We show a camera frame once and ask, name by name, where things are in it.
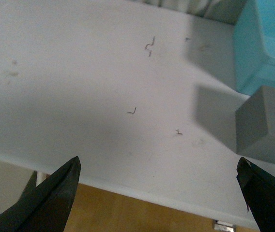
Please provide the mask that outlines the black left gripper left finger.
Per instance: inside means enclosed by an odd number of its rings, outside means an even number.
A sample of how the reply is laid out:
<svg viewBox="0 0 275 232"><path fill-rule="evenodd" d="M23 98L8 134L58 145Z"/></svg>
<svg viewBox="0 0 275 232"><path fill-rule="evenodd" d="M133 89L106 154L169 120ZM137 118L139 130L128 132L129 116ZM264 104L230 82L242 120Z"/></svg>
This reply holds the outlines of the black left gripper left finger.
<svg viewBox="0 0 275 232"><path fill-rule="evenodd" d="M67 161L33 191L0 214L0 232L62 232L79 183L81 163Z"/></svg>

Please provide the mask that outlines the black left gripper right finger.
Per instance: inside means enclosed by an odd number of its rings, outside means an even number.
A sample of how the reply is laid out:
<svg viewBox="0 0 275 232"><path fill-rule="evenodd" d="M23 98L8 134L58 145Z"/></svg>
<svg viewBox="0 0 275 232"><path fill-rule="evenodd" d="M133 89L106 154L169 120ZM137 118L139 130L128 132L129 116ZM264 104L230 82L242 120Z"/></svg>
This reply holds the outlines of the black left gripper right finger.
<svg viewBox="0 0 275 232"><path fill-rule="evenodd" d="M237 164L237 180L259 230L275 232L275 177L242 157Z"/></svg>

